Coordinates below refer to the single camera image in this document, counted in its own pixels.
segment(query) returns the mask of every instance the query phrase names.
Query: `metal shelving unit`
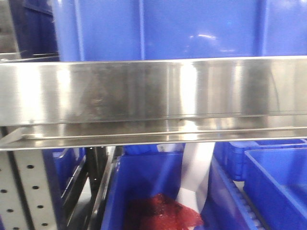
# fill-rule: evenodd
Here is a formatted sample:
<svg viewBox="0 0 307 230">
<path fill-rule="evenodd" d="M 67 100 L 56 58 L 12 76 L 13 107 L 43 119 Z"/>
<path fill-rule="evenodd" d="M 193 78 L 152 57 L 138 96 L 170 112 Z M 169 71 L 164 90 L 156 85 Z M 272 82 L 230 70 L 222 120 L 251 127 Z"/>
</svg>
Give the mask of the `metal shelving unit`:
<svg viewBox="0 0 307 230">
<path fill-rule="evenodd" d="M 307 137 L 305 56 L 2 63 L 0 72 L 0 126 L 14 129 L 0 140 L 1 162 L 11 155 L 0 174 L 14 178 L 0 199 L 22 205 L 12 212 L 19 229 L 65 229 L 74 206 L 61 201 L 41 149 Z M 99 178 L 86 229 L 99 228 L 120 155 L 106 151 L 100 174 L 95 151 L 83 173 Z"/>
</svg>

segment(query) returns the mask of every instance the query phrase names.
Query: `blue crate wall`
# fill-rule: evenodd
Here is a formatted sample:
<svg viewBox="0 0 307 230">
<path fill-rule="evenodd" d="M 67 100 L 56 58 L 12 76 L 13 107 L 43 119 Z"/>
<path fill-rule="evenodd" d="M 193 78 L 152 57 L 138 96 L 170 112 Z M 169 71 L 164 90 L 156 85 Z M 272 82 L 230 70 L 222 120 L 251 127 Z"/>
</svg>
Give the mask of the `blue crate wall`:
<svg viewBox="0 0 307 230">
<path fill-rule="evenodd" d="M 249 150 L 244 190 L 272 230 L 307 229 L 307 149 Z"/>
<path fill-rule="evenodd" d="M 307 54 L 303 0 L 53 0 L 61 60 Z"/>
<path fill-rule="evenodd" d="M 24 0 L 24 11 L 34 54 L 58 51 L 51 0 Z"/>
</svg>

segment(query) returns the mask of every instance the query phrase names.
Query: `blue plastic bin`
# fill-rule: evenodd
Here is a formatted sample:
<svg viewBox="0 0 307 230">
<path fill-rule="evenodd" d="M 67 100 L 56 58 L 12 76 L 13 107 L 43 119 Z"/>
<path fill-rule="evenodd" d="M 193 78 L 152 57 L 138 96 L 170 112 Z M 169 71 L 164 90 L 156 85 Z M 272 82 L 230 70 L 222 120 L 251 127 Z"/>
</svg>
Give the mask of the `blue plastic bin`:
<svg viewBox="0 0 307 230">
<path fill-rule="evenodd" d="M 233 180 L 244 181 L 246 178 L 244 152 L 246 150 L 302 147 L 307 147 L 305 139 L 217 142 L 214 155 Z"/>
<path fill-rule="evenodd" d="M 307 54 L 303 0 L 53 0 L 62 61 Z"/>
<path fill-rule="evenodd" d="M 85 148 L 45 149 L 44 153 L 52 153 L 57 170 L 61 192 L 65 191 L 76 167 L 85 155 Z"/>
<path fill-rule="evenodd" d="M 250 150 L 244 190 L 272 230 L 307 229 L 307 149 Z"/>
<path fill-rule="evenodd" d="M 58 51 L 52 0 L 24 0 L 31 48 L 34 54 Z"/>
<path fill-rule="evenodd" d="M 157 193 L 175 199 L 180 187 L 182 154 L 122 156 L 106 203 L 102 230 L 122 230 L 128 202 Z M 257 230 L 240 192 L 216 160 L 212 161 L 209 194 L 198 230 Z"/>
</svg>

